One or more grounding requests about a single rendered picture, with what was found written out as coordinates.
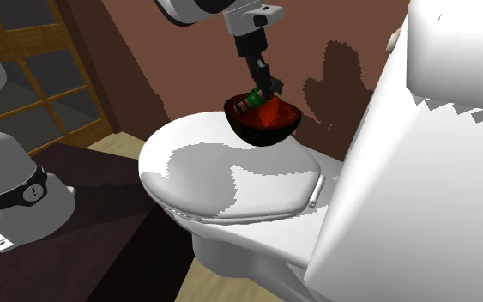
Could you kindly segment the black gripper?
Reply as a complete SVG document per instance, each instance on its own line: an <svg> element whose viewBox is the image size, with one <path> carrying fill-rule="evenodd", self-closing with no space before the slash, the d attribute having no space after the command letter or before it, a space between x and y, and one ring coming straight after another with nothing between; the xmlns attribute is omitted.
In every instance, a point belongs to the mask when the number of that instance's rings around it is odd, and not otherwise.
<svg viewBox="0 0 483 302"><path fill-rule="evenodd" d="M282 96L283 81L270 75L269 66L262 58L262 53L268 48L265 30L257 29L254 32L233 37L237 53L245 58L253 81L261 89L263 99L269 100L274 94Z"/></svg>

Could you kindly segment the small brown bottle green cap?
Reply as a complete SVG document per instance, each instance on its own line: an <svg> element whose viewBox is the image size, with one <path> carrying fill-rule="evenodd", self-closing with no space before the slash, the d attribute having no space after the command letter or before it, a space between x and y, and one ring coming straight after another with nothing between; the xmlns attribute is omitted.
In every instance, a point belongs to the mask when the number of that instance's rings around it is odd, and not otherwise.
<svg viewBox="0 0 483 302"><path fill-rule="evenodd" d="M249 109L258 108L264 103L265 103L265 99L261 95L261 88L255 87L249 92L246 98L235 103L233 105L233 108L234 108L234 111L238 115L240 115L243 112L248 111Z"/></svg>

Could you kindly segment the black bowl with red inside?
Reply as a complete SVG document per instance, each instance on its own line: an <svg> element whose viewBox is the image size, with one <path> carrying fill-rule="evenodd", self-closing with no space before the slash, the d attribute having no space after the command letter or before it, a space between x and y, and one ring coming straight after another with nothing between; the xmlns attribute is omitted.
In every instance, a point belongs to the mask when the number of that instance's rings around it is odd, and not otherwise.
<svg viewBox="0 0 483 302"><path fill-rule="evenodd" d="M226 120L233 132L252 146L267 147L282 142L299 126L302 112L299 108L274 95L270 100L245 112L237 114L234 106L249 94L238 94L223 106Z"/></svg>

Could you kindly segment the white toilet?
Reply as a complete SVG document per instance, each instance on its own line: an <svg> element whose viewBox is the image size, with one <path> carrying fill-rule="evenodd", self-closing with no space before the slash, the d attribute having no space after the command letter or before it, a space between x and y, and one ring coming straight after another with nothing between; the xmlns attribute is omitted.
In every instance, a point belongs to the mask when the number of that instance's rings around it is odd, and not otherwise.
<svg viewBox="0 0 483 302"><path fill-rule="evenodd" d="M224 112L148 138L142 185L203 266L285 302L483 302L483 0L410 0L388 51L344 160Z"/></svg>

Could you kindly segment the wooden framed glass door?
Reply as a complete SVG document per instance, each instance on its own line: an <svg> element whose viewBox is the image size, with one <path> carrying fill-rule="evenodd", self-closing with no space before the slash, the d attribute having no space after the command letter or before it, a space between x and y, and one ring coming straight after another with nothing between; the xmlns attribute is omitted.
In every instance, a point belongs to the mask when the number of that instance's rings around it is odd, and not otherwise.
<svg viewBox="0 0 483 302"><path fill-rule="evenodd" d="M0 131L30 155L113 132L55 0L0 0Z"/></svg>

